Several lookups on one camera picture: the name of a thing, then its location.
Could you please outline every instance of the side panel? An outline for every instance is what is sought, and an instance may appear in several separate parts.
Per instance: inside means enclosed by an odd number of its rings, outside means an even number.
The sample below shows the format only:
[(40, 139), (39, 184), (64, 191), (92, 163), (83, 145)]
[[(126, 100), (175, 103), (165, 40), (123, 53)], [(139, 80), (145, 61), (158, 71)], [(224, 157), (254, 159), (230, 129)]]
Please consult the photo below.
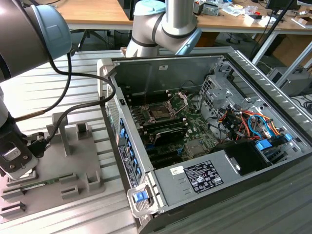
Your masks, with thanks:
[(248, 189), (251, 189), (261, 183), (267, 182), (282, 172), (286, 171), (287, 169), (291, 168), (292, 166), (302, 162), (310, 155), (303, 156), (301, 158), (298, 158), (292, 162), (289, 162), (287, 164), (283, 164), (280, 167), (274, 168), (272, 170), (269, 170), (263, 174), (251, 177), (247, 180), (244, 180), (240, 183), (234, 184), (233, 186), (230, 186), (228, 188), (225, 188), (223, 190), (219, 190), (215, 193), (212, 193), (208, 196), (202, 197), (200, 199), (195, 200), (194, 202), (187, 203), (186, 205), (182, 207), (175, 208), (173, 210), (170, 210), (164, 214), (161, 214), (157, 218), (152, 219), (150, 222), (147, 223), (146, 226), (139, 228), (140, 234), (149, 234), (151, 232), (159, 231), (163, 228), (165, 228), (168, 225), (171, 225), (175, 222), (178, 222), (180, 220), (183, 220), (187, 218), (188, 216), (202, 211), (206, 208), (209, 208), (219, 202), (225, 201), (231, 197), (234, 197)]

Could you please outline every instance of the desk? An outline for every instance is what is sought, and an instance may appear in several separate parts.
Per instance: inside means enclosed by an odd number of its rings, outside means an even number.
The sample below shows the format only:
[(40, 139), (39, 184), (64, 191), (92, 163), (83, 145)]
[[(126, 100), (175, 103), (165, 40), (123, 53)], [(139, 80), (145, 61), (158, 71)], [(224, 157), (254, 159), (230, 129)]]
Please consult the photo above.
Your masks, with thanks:
[[(48, 3), (51, 0), (37, 0), (39, 3)], [(71, 29), (132, 29), (132, 21), (128, 20), (117, 0), (62, 0), (55, 4)], [(258, 3), (247, 0), (242, 6), (254, 5), (263, 15), (267, 15), (267, 9)], [(279, 23), (276, 30), (270, 35), (266, 43), (260, 49), (253, 60), (257, 64), (278, 34), (302, 34), (312, 35), (312, 30), (307, 30), (285, 16), (285, 21)], [(263, 33), (264, 27), (255, 24), (244, 24), (244, 16), (234, 17), (223, 11), (220, 16), (198, 16), (198, 26), (203, 32), (226, 33)]]

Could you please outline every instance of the aluminum profile table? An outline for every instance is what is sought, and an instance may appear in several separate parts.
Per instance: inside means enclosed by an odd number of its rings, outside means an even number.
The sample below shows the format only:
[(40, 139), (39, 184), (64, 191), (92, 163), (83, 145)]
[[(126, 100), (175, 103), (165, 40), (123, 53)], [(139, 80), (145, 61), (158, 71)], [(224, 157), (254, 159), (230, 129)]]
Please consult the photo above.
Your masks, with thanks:
[[(195, 49), (194, 53), (232, 53), (231, 47)], [(120, 51), (79, 52), (73, 57), (73, 71), (97, 73), (97, 60), (121, 57)], [(66, 57), (56, 61), (67, 69)], [(48, 64), (1, 84), (5, 103), (13, 116), (43, 109), (61, 94), (66, 77), (56, 75)], [(75, 104), (98, 99), (97, 81), (73, 77), (60, 106), (61, 112)], [(106, 190), (76, 202), (29, 215), (0, 225), (1, 234), (12, 233), (92, 233), (136, 234), (120, 174), (99, 106), (77, 110), (69, 124), (85, 120), (92, 127)], [(19, 123), (30, 134), (51, 123), (51, 113)], [(277, 178), (216, 204), (187, 219), (159, 230), (159, 234), (193, 233), (312, 233), (312, 157)]]

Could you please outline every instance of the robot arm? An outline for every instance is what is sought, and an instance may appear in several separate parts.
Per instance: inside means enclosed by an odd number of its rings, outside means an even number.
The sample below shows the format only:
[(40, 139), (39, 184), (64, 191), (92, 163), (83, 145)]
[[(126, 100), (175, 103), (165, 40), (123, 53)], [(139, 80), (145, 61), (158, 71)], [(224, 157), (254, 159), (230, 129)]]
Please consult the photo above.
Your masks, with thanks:
[[(17, 0), (0, 1), (0, 82), (18, 76), (51, 59), (68, 53), (72, 47), (69, 28), (58, 11), (47, 5), (23, 9)], [(0, 97), (0, 174), (19, 178), (43, 156), (36, 140), (22, 134)]]
[[(47, 5), (23, 9), (19, 0), (0, 0), (0, 82), (68, 54), (72, 47), (69, 28), (58, 11)], [(196, 27), (193, 0), (142, 0), (136, 5), (133, 37), (126, 56), (156, 56), (158, 45), (177, 55), (189, 53), (201, 30)], [(102, 104), (115, 94), (113, 84), (101, 77), (69, 71), (60, 74), (87, 76), (107, 82), (113, 92), (98, 102), (71, 107), (69, 112)], [(49, 140), (43, 133), (27, 137), (20, 132), (3, 99), (0, 98), (0, 174), (17, 179), (34, 168)]]
[(160, 46), (176, 55), (190, 53), (201, 30), (193, 14), (193, 0), (142, 0), (134, 11), (133, 32), (126, 57), (154, 57)]

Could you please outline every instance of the electronic device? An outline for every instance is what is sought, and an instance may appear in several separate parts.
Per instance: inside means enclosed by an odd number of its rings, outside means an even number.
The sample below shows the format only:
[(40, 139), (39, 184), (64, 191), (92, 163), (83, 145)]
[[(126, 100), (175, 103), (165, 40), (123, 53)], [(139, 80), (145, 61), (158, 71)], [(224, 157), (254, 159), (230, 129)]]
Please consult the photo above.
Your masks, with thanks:
[(98, 69), (117, 88), (103, 112), (141, 234), (312, 153), (309, 118), (240, 52), (102, 59)]
[(290, 97), (295, 97), (302, 93), (306, 95), (312, 93), (312, 79), (306, 69), (298, 67), (281, 83), (279, 79), (286, 71), (287, 67), (275, 67), (268, 73), (267, 77)]
[[(268, 15), (270, 16), (272, 14), (272, 17), (277, 19), (278, 18), (278, 11), (285, 9), (286, 6), (288, 5), (288, 3), (289, 3), (289, 1), (286, 1), (286, 0), (269, 0), (268, 4), (266, 5), (265, 8), (271, 9), (272, 12), (268, 13)], [(297, 11), (297, 10), (299, 10), (299, 8), (300, 8), (300, 6), (297, 5), (296, 1), (294, 1), (288, 10)]]

